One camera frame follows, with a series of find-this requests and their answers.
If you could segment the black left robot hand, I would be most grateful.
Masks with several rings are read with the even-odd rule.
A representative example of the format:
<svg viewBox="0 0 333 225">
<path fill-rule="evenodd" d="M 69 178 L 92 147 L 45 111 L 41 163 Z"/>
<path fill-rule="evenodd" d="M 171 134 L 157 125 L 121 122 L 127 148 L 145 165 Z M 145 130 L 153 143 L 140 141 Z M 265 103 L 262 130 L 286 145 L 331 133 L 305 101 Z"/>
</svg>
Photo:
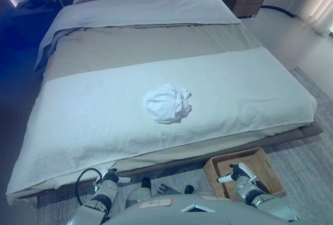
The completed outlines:
<svg viewBox="0 0 333 225">
<path fill-rule="evenodd" d="M 132 178 L 118 176 L 117 169 L 112 168 L 112 169 L 108 169 L 108 172 L 103 176 L 102 182 L 104 182 L 106 180 L 111 180 L 114 183 L 130 183 L 132 181 Z"/>
</svg>

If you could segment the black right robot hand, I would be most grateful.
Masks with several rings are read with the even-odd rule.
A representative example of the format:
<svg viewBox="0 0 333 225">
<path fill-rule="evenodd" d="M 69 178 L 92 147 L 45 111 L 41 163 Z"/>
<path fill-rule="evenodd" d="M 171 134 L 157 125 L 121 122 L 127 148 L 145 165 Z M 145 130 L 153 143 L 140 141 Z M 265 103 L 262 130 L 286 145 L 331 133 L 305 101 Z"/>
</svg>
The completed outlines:
<svg viewBox="0 0 333 225">
<path fill-rule="evenodd" d="M 254 172 L 242 162 L 237 164 L 229 164 L 229 167 L 232 169 L 231 173 L 217 178 L 218 183 L 237 181 L 239 177 L 247 177 L 250 179 L 250 181 L 253 181 L 257 178 Z"/>
</svg>

